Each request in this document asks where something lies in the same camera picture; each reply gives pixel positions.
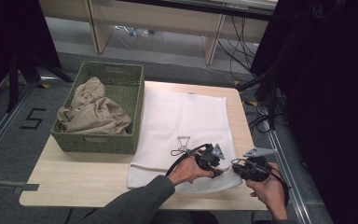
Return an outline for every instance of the person's left hand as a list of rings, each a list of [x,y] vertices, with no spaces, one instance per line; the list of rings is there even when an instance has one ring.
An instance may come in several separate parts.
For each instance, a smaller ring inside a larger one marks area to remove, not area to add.
[[[168,178],[173,182],[176,186],[183,182],[193,183],[193,180],[199,177],[212,177],[212,171],[205,171],[199,168],[196,164],[196,160],[193,156],[185,158],[182,160],[176,168],[172,171],[172,173],[168,176]]]

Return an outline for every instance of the crumpled cloth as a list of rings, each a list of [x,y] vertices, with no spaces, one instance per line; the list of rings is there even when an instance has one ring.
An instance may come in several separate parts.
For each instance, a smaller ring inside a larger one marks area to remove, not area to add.
[[[67,133],[126,134],[131,124],[125,110],[104,96],[104,85],[97,77],[79,85],[71,106],[61,107],[57,117]]]
[[[165,175],[181,156],[171,154],[172,150],[181,147],[178,136],[190,137],[186,145],[188,149],[219,144],[225,160],[220,161],[218,168],[229,170],[214,179],[203,177],[193,184],[180,184],[175,187],[176,192],[215,192],[242,183],[241,177],[231,169],[236,153],[228,124],[226,98],[147,90],[138,147],[129,169],[128,188],[139,188],[157,175]]]

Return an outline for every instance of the green basket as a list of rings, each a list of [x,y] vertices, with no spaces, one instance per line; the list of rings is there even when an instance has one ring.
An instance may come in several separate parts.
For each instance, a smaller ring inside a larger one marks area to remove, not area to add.
[[[141,126],[145,93],[144,67],[140,64],[83,62],[63,107],[68,108],[75,89],[97,77],[105,87],[105,96],[120,105],[131,118],[126,135],[64,133],[56,120],[51,135],[63,151],[135,154]]]

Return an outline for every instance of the white towel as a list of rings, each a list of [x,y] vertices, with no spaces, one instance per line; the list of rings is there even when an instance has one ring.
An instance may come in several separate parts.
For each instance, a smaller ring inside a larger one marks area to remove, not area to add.
[[[231,169],[236,154],[228,124],[226,98],[146,91],[138,148],[128,176],[130,189],[146,185],[157,175],[165,175],[180,157],[171,154],[172,150],[181,147],[178,136],[190,137],[188,149],[203,144],[219,144],[226,158],[220,161],[219,167],[229,167],[229,170],[213,179],[203,177],[193,184],[178,185],[176,192],[214,192],[242,183]]]

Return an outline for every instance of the person's right hand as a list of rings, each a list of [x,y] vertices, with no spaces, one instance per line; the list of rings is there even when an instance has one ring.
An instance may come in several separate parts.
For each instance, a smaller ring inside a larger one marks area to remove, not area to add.
[[[269,165],[272,168],[279,170],[278,164],[270,162]],[[280,176],[274,169],[272,169],[272,172],[277,176]],[[248,179],[246,180],[246,186],[255,191],[251,193],[251,196],[258,197],[258,199],[266,205],[274,219],[287,219],[283,186],[273,175],[269,175],[263,182],[255,182]]]

